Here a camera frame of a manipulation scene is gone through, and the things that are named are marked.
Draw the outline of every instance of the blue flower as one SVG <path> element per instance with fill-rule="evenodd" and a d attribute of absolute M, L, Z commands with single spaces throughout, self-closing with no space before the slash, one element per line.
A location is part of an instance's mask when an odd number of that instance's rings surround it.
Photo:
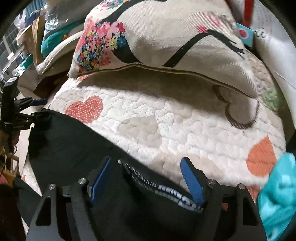
<path fill-rule="evenodd" d="M 127 41 L 126 41 L 126 38 L 125 38 L 125 37 L 119 37 L 119 38 L 117 39 L 117 43 L 116 43 L 116 45 L 117 45 L 118 47 L 123 47 L 124 45 L 126 45 L 126 43 L 127 43 Z"/>

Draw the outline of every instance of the light blue tag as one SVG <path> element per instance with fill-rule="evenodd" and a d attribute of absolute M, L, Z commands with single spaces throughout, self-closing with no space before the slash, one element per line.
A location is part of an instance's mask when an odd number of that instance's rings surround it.
<path fill-rule="evenodd" d="M 239 38 L 245 45 L 252 48 L 253 40 L 254 40 L 254 31 L 239 23 L 236 23 L 236 24 L 237 24 L 237 30 L 239 31 Z"/>

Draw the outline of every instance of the teal fabric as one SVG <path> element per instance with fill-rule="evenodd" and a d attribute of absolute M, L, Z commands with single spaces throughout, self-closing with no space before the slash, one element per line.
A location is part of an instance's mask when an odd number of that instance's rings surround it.
<path fill-rule="evenodd" d="M 296 163 L 293 154 L 283 154 L 274 166 L 258 196 L 258 208 L 268 241 L 277 240 L 296 211 Z"/>
<path fill-rule="evenodd" d="M 68 34 L 73 28 L 77 27 L 78 25 L 84 23 L 84 19 L 76 21 L 68 26 L 65 26 L 58 30 L 57 32 L 50 35 L 47 39 L 42 41 L 41 44 L 41 53 L 43 58 L 46 58 L 51 51 L 54 50 L 59 43 L 62 42 L 63 36 Z"/>

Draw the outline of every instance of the beige cushion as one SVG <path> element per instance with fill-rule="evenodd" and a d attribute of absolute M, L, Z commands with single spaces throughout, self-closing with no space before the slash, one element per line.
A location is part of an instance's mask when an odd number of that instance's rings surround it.
<path fill-rule="evenodd" d="M 256 97 L 224 0 L 103 1 L 86 17 L 69 77 L 131 65 L 195 74 Z"/>
<path fill-rule="evenodd" d="M 50 52 L 50 54 L 45 58 L 45 60 L 40 63 L 35 65 L 36 71 L 38 74 L 44 74 L 53 64 L 55 64 L 60 58 L 62 58 L 64 55 L 67 55 L 68 53 L 72 52 L 75 50 L 75 47 L 77 45 L 77 42 L 81 35 L 83 34 L 83 31 L 80 31 L 71 37 L 65 39 L 63 42 L 61 42 L 59 45 L 57 45 L 53 51 Z M 52 71 L 49 75 L 54 75 L 61 73 L 63 71 L 66 71 L 70 69 L 70 65 L 72 62 L 72 56 L 69 57 L 69 55 L 65 56 L 65 59 L 62 59 L 59 62 L 59 65 L 56 66 L 54 69 L 55 71 Z"/>

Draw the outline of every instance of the metal bolt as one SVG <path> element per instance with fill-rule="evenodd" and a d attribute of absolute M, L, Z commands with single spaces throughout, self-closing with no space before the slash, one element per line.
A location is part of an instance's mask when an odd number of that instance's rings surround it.
<path fill-rule="evenodd" d="M 84 183 L 86 183 L 86 179 L 85 178 L 80 178 L 78 183 L 79 184 L 84 184 Z"/>
<path fill-rule="evenodd" d="M 209 183 L 210 185 L 215 185 L 215 184 L 216 184 L 216 180 L 210 178 L 210 179 L 208 179 L 208 183 Z"/>
<path fill-rule="evenodd" d="M 52 190 L 52 189 L 55 189 L 55 184 L 50 184 L 49 186 L 48 186 L 48 188 L 50 189 L 50 190 Z"/>
<path fill-rule="evenodd" d="M 244 190 L 245 188 L 246 188 L 246 186 L 244 184 L 242 184 L 242 183 L 239 184 L 239 189 Z"/>

